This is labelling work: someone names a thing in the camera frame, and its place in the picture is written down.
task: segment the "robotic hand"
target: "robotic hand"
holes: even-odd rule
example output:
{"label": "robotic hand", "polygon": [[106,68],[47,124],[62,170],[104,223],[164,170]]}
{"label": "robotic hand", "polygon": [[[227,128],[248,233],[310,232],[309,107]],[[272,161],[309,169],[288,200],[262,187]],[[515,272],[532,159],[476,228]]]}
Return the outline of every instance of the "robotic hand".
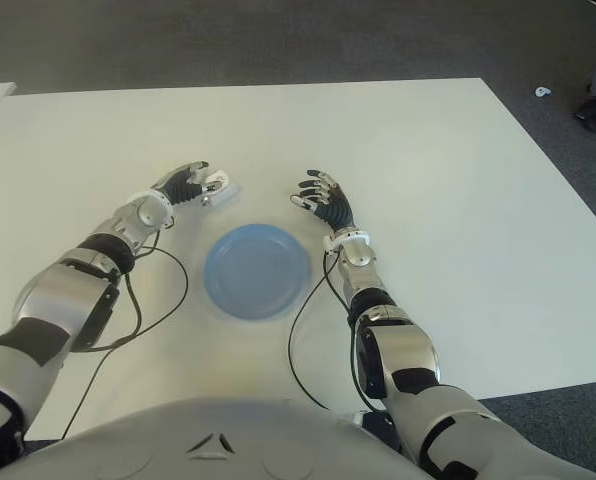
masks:
{"label": "robotic hand", "polygon": [[20,456],[27,431],[65,357],[100,337],[149,236],[174,223],[175,205],[217,190],[204,183],[207,162],[183,165],[133,195],[78,247],[34,277],[21,292],[13,326],[0,335],[0,466]]}
{"label": "robotic hand", "polygon": [[356,228],[349,202],[329,175],[307,173],[291,201],[333,229],[328,253],[339,270],[356,332],[359,383],[393,419],[402,454],[442,479],[596,479],[596,474],[529,443],[463,390],[442,385],[427,334],[392,300],[376,271],[369,235]]}

